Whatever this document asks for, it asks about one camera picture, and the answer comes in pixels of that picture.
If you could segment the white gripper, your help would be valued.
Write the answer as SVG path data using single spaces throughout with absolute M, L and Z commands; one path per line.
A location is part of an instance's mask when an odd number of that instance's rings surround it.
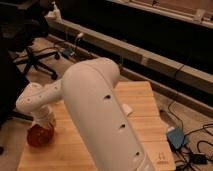
M 56 119 L 50 106 L 45 105 L 32 113 L 34 121 L 45 129 L 51 129 L 56 126 Z

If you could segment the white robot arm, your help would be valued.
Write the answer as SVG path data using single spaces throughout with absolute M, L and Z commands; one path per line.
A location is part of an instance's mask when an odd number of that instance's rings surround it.
M 119 76 L 108 58 L 81 61 L 52 84 L 28 84 L 16 108 L 41 120 L 41 108 L 62 99 L 99 171 L 156 171 L 114 93 Z

